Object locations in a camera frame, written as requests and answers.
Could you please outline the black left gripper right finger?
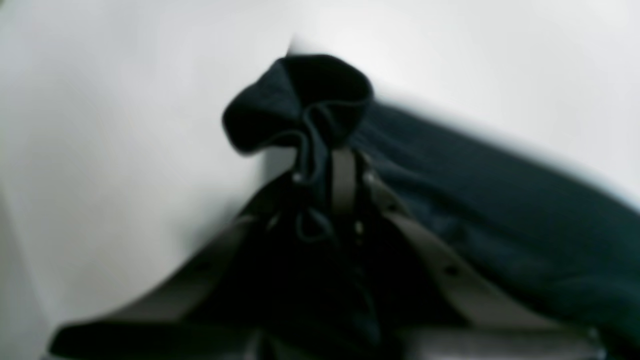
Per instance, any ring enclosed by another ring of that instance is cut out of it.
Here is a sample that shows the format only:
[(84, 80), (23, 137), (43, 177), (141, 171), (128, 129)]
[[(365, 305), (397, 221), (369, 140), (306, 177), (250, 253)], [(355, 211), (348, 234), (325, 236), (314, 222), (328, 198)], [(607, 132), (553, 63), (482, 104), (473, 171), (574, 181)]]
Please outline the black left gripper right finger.
[(353, 214), (368, 200), (409, 244), (446, 303), (466, 326), (423, 325), (397, 331), (404, 360), (603, 360), (596, 330), (576, 328), (529, 310), (479, 274), (444, 240), (423, 228), (347, 148), (331, 155), (332, 210)]

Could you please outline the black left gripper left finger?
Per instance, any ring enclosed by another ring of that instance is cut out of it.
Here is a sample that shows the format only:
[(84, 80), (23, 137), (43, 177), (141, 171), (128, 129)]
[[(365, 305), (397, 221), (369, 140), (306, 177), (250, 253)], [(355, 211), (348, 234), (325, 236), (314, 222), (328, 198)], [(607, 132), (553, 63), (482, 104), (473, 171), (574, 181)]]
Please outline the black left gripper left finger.
[(291, 196), (308, 196), (298, 172), (263, 187), (185, 264), (146, 294), (106, 315), (60, 326), (50, 360), (308, 360), (310, 354), (258, 326), (191, 320), (219, 285), (240, 246), (256, 237)]

